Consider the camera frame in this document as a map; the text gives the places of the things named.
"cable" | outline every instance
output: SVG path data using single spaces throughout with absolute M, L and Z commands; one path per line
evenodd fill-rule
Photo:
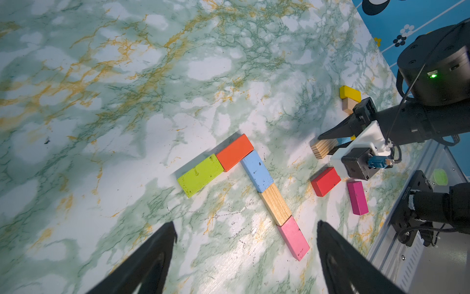
M 401 148 L 400 148 L 400 145 L 393 144 L 393 146 L 397 147 L 397 149 L 398 149 L 398 159 L 394 159 L 393 161 L 395 163 L 400 163 L 401 162 Z
M 398 237 L 400 237 L 401 235 L 407 232 L 411 232 L 413 230 L 433 230 L 436 232 L 458 232 L 459 231 L 458 228 L 438 229 L 438 228 L 429 228 L 429 227 L 409 227 L 409 228 L 401 230 L 400 233 L 398 233 Z
M 434 241 L 434 244 L 432 244 L 433 247 L 434 247 L 434 246 L 436 245 L 436 243 L 438 242 L 439 233 L 440 233 L 440 232 L 438 232 L 438 233 L 436 234 L 436 240 Z
M 397 90 L 402 98 L 405 98 L 405 99 L 409 98 L 409 97 L 405 97 L 405 93 L 403 92 L 403 75 L 401 74 L 400 70 L 398 70 L 397 72 Z
M 429 51 L 429 53 L 427 54 L 426 58 L 424 59 L 424 63 L 423 63 L 423 66 L 421 67 L 421 69 L 419 70 L 418 74 L 416 75 L 416 78 L 413 80 L 413 82 L 411 83 L 411 85 L 408 87 L 408 90 L 406 91 L 406 93 L 402 96 L 402 99 L 400 101 L 400 104 L 398 105 L 398 109 L 397 109 L 397 114 L 395 115 L 395 118 L 393 119 L 393 122 L 392 124 L 390 125 L 390 128 L 388 129 L 387 131 L 387 136 L 385 136 L 385 142 L 387 143 L 388 142 L 388 139 L 390 138 L 390 133 L 392 132 L 392 129 L 393 129 L 393 126 L 395 125 L 395 122 L 397 121 L 397 118 L 398 118 L 398 115 L 400 114 L 400 110 L 401 110 L 401 107 L 403 105 L 403 103 L 405 102 L 406 98 L 408 97 L 408 94 L 410 93 L 411 89 L 413 88 L 413 86 L 415 85 L 416 81 L 418 80 L 418 77 L 421 75 L 421 72 L 423 71 L 424 67 L 426 66 L 426 63 L 428 62 L 430 56 L 432 53 L 434 53 L 434 50 L 436 50 L 436 48 L 438 47 L 438 45 L 442 42 L 443 39 L 445 39 L 450 33 L 452 33 L 456 28 L 458 28 L 459 26 L 461 26 L 462 24 L 466 24 L 467 22 L 470 21 L 470 18 L 467 18 L 467 19 L 464 19 L 462 20 L 461 22 L 459 22 L 458 24 L 454 25 L 437 43 L 436 45 L 431 49 L 431 51 Z

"plywood block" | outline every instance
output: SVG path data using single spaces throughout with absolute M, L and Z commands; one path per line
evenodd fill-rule
M 361 181 L 350 182 L 348 185 L 349 198 L 351 199 L 352 213 L 364 215 L 369 212 L 366 195 Z
M 263 193 L 260 193 L 259 196 L 278 226 L 282 226 L 292 215 L 292 212 L 287 206 L 286 201 L 284 201 L 284 198 L 282 198 L 275 183 L 272 183 L 271 186 Z
M 326 140 L 319 140 L 316 141 L 310 148 L 312 148 L 313 153 L 317 159 L 325 158 L 328 155 L 328 152 L 333 150 L 338 146 L 337 139 L 326 139 Z
M 242 159 L 242 165 L 259 193 L 263 193 L 274 183 L 256 150 L 253 150 Z
M 347 97 L 349 97 L 357 103 L 361 101 L 360 92 L 348 86 L 342 86 L 341 88 L 339 88 L 339 96 L 341 97 L 341 99 L 346 99 Z
M 294 256 L 298 261 L 301 261 L 305 254 L 307 254 L 310 246 L 298 228 L 294 217 L 291 216 L 282 226 L 277 226 L 277 229 L 281 233 L 290 253 L 292 253 L 292 256 Z
M 224 167 L 224 171 L 226 172 L 233 168 L 235 164 L 237 164 L 253 150 L 253 145 L 248 140 L 247 136 L 243 134 L 240 138 L 233 141 L 233 143 L 227 146 L 227 148 L 217 154 L 217 159 Z
M 328 167 L 318 177 L 312 180 L 312 186 L 317 196 L 324 197 L 341 181 L 334 167 Z
M 357 101 L 354 101 L 351 98 L 346 98 L 343 99 L 343 111 L 346 112 L 347 114 L 352 114 L 353 113 L 353 108 L 356 106 L 356 104 L 359 103 Z
M 219 160 L 215 154 L 212 154 L 208 158 L 204 159 L 200 164 L 179 177 L 178 183 L 180 183 L 180 186 L 183 188 L 188 198 L 191 198 L 191 196 L 196 194 L 223 171 L 224 168 L 220 164 Z

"magenta block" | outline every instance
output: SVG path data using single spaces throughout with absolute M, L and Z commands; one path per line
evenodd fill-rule
M 297 223 L 293 216 L 290 216 L 288 220 L 282 225 L 277 226 L 277 229 L 282 235 L 282 238 L 287 244 L 287 247 L 298 261 L 302 260 L 310 246 L 305 240 L 304 235 L 297 226 Z
M 366 195 L 362 182 L 355 181 L 348 183 L 349 198 L 351 198 L 352 213 L 355 215 L 364 215 L 369 212 L 367 207 Z

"red block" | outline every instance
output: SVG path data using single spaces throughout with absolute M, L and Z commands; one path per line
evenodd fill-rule
M 317 196 L 323 197 L 341 181 L 334 167 L 328 167 L 318 177 L 312 180 L 312 186 Z
M 253 145 L 248 140 L 248 137 L 243 134 L 240 138 L 236 139 L 231 143 L 227 148 L 217 154 L 217 159 L 224 168 L 224 171 L 229 171 L 247 156 L 250 152 L 254 150 Z

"marble-patterned table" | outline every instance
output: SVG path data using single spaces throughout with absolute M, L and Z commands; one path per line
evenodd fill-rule
M 0 293 L 85 293 L 163 223 L 165 293 L 325 293 L 316 224 L 367 254 L 420 152 L 324 198 L 309 143 L 379 109 L 394 77 L 350 0 L 0 2 Z M 176 178 L 245 133 L 311 250 L 296 261 L 239 164 L 188 199 Z

